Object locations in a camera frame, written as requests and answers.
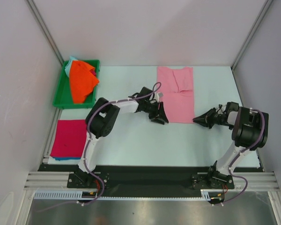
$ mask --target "white table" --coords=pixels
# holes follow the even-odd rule
[[[123,99],[152,88],[157,67],[101,67],[97,98]],[[218,104],[240,103],[230,67],[193,67],[195,115]],[[89,109],[63,110],[61,120],[85,119]],[[197,124],[150,122],[144,112],[119,115],[112,132],[98,153],[98,165],[210,166],[230,146],[231,131],[215,125],[211,130]],[[248,155],[240,167],[259,167],[256,152]]]

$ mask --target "white wall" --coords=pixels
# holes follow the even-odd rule
[[[260,149],[281,188],[281,0],[275,1],[236,69],[244,104],[269,113],[268,141]]]
[[[0,1],[0,201],[14,192],[12,216],[42,152],[59,70],[25,1]]]
[[[231,66],[265,0],[35,0],[64,59]]]

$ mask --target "orange cloth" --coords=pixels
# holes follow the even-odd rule
[[[74,104],[81,104],[93,92],[99,80],[90,72],[93,66],[83,61],[73,61],[70,69],[70,89]]]

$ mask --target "metal floor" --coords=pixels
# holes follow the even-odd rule
[[[226,194],[227,199],[235,193]],[[88,206],[34,200],[26,225],[276,225],[267,192],[245,192],[212,207],[208,202],[101,200]]]

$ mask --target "green basket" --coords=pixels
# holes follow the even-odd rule
[[[96,76],[99,78],[99,60],[83,60],[88,64],[96,68]],[[68,61],[65,61],[62,65],[62,70],[60,74],[60,79],[58,87],[55,93],[53,105],[59,109],[87,109],[92,108],[96,101],[96,91],[97,86],[94,88],[94,91],[86,98],[82,104],[74,104],[72,100],[71,90],[70,90],[70,80],[66,75],[65,67]]]

